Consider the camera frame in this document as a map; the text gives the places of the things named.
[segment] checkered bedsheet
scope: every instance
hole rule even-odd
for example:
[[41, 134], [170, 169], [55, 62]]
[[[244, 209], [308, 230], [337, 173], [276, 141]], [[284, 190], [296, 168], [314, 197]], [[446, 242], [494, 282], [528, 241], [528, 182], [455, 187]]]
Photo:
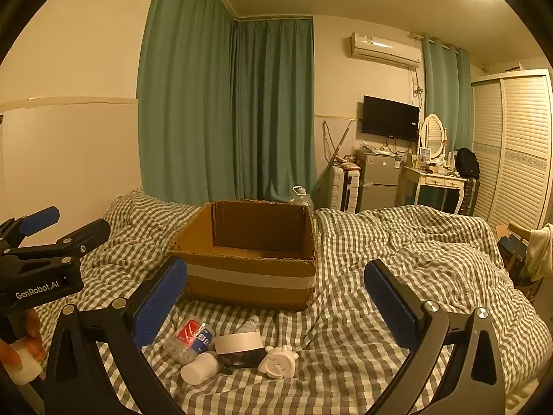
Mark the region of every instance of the checkered bedsheet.
[[[110, 240], [82, 263], [85, 288], [77, 295], [38, 307], [43, 336], [51, 341], [62, 307], [80, 310], [130, 296], [160, 265], [173, 235], [196, 208], [165, 203], [143, 192], [119, 197], [107, 211]], [[317, 277], [314, 303], [303, 312], [248, 309], [182, 296], [144, 355], [163, 385], [189, 414], [365, 413], [391, 381], [408, 351], [394, 339], [363, 286], [365, 264], [376, 258], [410, 285], [420, 299], [433, 299], [453, 312], [477, 306], [493, 315], [508, 393], [532, 377], [551, 354], [551, 335], [521, 292], [513, 288], [488, 225], [476, 217], [405, 206], [349, 214], [319, 210], [314, 215]], [[266, 345], [288, 344], [299, 353], [295, 377], [271, 380], [255, 369], [217, 375], [188, 386], [180, 366], [161, 344], [188, 315], [229, 334], [250, 315], [261, 319]], [[123, 404], [137, 410], [107, 345], [106, 369]], [[444, 348], [415, 408], [430, 402], [451, 347]]]

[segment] white dressing table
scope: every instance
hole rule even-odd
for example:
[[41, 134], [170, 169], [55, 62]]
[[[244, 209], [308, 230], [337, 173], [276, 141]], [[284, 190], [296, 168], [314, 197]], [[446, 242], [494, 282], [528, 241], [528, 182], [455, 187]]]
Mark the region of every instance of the white dressing table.
[[[457, 201], [457, 206], [455, 207], [454, 212], [455, 214], [457, 214], [459, 213], [461, 203], [463, 203], [463, 198], [465, 197], [465, 182], [466, 179], [463, 177], [442, 176], [433, 173], [425, 173], [422, 170], [416, 170], [411, 167], [405, 167], [401, 175], [399, 176], [399, 183], [397, 186], [397, 200], [395, 205], [405, 205], [405, 196], [407, 193], [407, 189], [410, 187], [409, 183], [414, 183], [416, 185], [415, 200], [413, 204], [418, 204], [420, 188], [422, 186], [458, 189], [459, 200]], [[443, 194], [441, 210], [443, 210], [446, 201], [446, 193], [447, 191]]]

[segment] teal curtain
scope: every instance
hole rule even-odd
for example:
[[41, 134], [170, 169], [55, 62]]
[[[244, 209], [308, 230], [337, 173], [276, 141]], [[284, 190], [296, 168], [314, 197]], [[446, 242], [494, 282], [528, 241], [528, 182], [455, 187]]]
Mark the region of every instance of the teal curtain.
[[471, 65], [465, 50], [439, 39], [422, 40], [426, 74], [425, 114], [436, 114], [447, 128], [447, 151], [472, 148], [474, 116]]
[[235, 33], [236, 194], [288, 200], [315, 180], [313, 21], [239, 22]]
[[312, 20], [237, 22], [220, 0], [152, 0], [138, 69], [147, 193], [201, 205], [310, 188]]

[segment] wall-mounted air conditioner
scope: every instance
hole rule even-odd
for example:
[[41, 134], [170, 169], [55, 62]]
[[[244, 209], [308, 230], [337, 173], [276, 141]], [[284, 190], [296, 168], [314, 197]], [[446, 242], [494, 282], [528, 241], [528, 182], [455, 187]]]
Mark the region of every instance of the wall-mounted air conditioner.
[[351, 35], [351, 56], [411, 69], [417, 68], [421, 59], [418, 48], [359, 33]]

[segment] ceiling light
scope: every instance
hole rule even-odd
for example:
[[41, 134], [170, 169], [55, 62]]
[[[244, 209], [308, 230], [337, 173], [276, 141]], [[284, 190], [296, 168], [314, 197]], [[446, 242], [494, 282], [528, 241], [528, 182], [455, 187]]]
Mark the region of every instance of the ceiling light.
[[381, 44], [380, 42], [371, 42], [373, 45], [376, 45], [377, 47], [385, 47], [385, 48], [392, 48], [389, 45]]

